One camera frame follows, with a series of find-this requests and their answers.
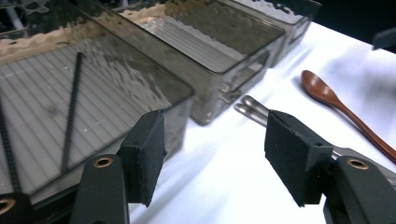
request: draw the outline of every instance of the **black object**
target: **black object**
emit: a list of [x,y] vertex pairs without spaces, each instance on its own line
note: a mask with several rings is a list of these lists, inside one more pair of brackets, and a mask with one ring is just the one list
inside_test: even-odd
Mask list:
[[117,155],[126,176],[128,203],[149,206],[166,155],[163,112],[144,115],[126,135]]
[[332,146],[297,118],[269,111],[265,157],[299,206],[326,195],[329,224],[396,223],[396,192],[370,161],[332,158]]
[[265,157],[299,206],[319,203],[318,176],[331,162],[332,145],[292,115],[270,110]]
[[77,53],[72,92],[70,94],[69,113],[67,115],[67,126],[66,126],[66,132],[64,134],[64,150],[63,150],[62,165],[61,165],[62,173],[67,171],[67,163],[69,161],[70,147],[72,144],[73,122],[75,117],[75,110],[76,110],[76,103],[78,96],[78,84],[81,76],[80,73],[81,61],[83,56],[84,55],[81,52]]
[[1,224],[33,223],[33,207],[29,196],[23,193],[0,195]]
[[70,224],[129,223],[121,159],[103,155],[85,163]]
[[373,38],[373,49],[396,47],[396,27],[379,32]]

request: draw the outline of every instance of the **black foam pad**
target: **black foam pad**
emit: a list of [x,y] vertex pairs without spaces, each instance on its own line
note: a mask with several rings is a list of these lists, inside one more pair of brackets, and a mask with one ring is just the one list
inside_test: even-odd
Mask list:
[[163,112],[143,115],[127,134],[117,155],[125,173],[128,203],[149,206],[166,155]]
[[320,170],[332,160],[332,145],[287,113],[271,110],[265,158],[299,206],[320,202]]

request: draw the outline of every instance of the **white tablecloth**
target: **white tablecloth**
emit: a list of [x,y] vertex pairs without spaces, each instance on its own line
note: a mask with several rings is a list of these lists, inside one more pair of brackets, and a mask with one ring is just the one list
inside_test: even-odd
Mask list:
[[[305,69],[396,148],[396,55],[312,23],[303,42],[248,93],[270,109],[292,114],[330,143],[396,172],[344,115],[305,94],[300,86]],[[163,166],[150,207],[130,205],[131,222],[325,223],[325,198],[319,205],[297,206],[265,159],[264,136],[264,127],[232,107],[205,127],[190,119],[184,147]]]

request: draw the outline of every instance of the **black cable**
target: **black cable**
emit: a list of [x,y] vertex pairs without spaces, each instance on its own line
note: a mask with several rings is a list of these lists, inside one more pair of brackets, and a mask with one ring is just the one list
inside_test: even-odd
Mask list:
[[70,95],[69,114],[67,116],[67,127],[66,127],[66,132],[64,134],[64,150],[63,150],[64,154],[62,156],[62,165],[61,165],[62,173],[67,171],[67,163],[69,161],[70,147],[72,143],[73,120],[75,116],[75,109],[77,103],[78,83],[80,80],[82,57],[83,54],[81,52],[78,52],[75,71],[74,71],[73,88],[72,88],[72,93]]
[[17,166],[14,159],[14,153],[12,152],[11,143],[8,137],[7,125],[6,125],[6,118],[3,112],[3,106],[0,100],[0,134],[1,139],[3,141],[3,149],[6,154],[6,160],[8,165],[8,171],[11,178],[11,185],[14,189],[14,192],[21,192],[21,184],[20,179],[18,177]]

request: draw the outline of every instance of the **white table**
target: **white table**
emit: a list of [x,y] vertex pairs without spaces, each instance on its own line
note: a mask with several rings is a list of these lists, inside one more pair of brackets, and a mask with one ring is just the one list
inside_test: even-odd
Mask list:
[[[303,42],[249,95],[292,114],[330,143],[350,147],[393,172],[344,116],[300,87],[317,73],[366,124],[396,148],[396,55],[312,23]],[[212,124],[191,119],[184,147],[163,166],[149,208],[130,205],[132,223],[325,223],[320,205],[299,208],[263,150],[265,128],[232,107]]]

